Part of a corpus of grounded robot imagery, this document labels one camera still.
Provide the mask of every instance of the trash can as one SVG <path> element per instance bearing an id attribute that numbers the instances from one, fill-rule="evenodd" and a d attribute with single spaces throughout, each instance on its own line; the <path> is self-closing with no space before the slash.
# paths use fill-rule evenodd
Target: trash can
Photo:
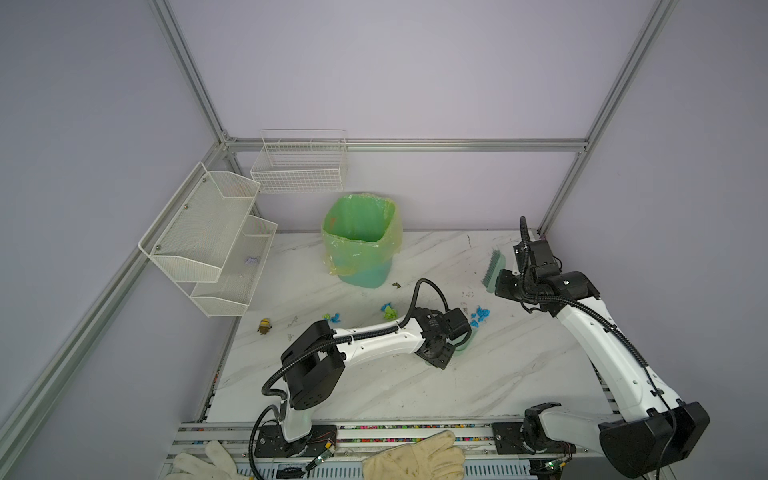
<path id="1" fill-rule="evenodd" d="M 389 198 L 351 194 L 339 198 L 323 220 L 325 263 L 352 285 L 381 286 L 400 251 L 402 221 Z"/>

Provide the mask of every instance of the white wire basket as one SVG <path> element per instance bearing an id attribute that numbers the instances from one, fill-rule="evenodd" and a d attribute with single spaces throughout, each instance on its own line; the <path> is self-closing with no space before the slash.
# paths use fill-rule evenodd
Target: white wire basket
<path id="1" fill-rule="evenodd" d="M 262 130 L 264 146 L 250 170 L 265 194 L 344 190 L 343 130 Z"/>
<path id="2" fill-rule="evenodd" d="M 258 182 L 198 164 L 186 184 L 196 176 L 199 180 L 165 230 L 157 236 L 163 212 L 141 238 L 139 249 L 207 316 L 242 316 L 253 299 L 277 224 L 250 214 Z M 173 202 L 166 209 L 174 208 Z"/>

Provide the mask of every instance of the white marble tabletop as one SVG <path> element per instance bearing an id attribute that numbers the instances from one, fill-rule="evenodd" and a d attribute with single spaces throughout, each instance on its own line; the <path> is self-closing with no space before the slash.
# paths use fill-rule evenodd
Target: white marble tabletop
<path id="1" fill-rule="evenodd" d="M 574 410 L 610 413 L 611 408 L 584 350 L 546 313 L 527 314 L 519 304 L 487 293 L 482 277 L 491 251 L 514 262 L 518 231 L 405 232 L 386 283 L 365 289 L 341 282 L 323 265 L 319 233 L 278 233 L 250 310 L 242 318 L 208 422 L 253 422 L 276 397 L 261 386 L 280 367 L 280 354 L 312 322 L 340 314 L 350 328 L 381 323 L 381 307 L 408 309 L 421 277 L 435 282 L 449 306 L 468 313 L 490 310 L 468 348 L 440 370 L 415 354 L 373 360 L 345 369 L 315 419 L 488 419 L 522 415 L 538 403 L 556 401 Z M 392 284 L 399 283 L 402 288 Z M 423 285 L 417 306 L 442 309 Z M 273 328 L 258 333 L 269 318 Z M 280 380 L 276 387 L 284 388 Z"/>

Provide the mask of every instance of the yellow plastic bag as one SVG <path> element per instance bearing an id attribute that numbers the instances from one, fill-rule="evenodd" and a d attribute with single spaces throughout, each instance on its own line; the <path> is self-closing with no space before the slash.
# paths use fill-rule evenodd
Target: yellow plastic bag
<path id="1" fill-rule="evenodd" d="M 354 275 L 381 266 L 402 245 L 397 204 L 371 194 L 339 198 L 328 211 L 322 232 L 325 264 L 332 275 Z"/>

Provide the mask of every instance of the brush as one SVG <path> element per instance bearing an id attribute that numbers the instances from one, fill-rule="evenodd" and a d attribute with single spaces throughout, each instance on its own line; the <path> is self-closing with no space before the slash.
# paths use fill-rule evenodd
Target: brush
<path id="1" fill-rule="evenodd" d="M 505 257 L 500 250 L 493 249 L 493 253 L 491 254 L 491 264 L 488 265 L 488 271 L 485 272 L 485 276 L 482 277 L 482 284 L 485 286 L 488 293 L 494 293 L 496 291 L 498 273 L 501 272 L 505 266 L 507 266 L 507 257 Z"/>

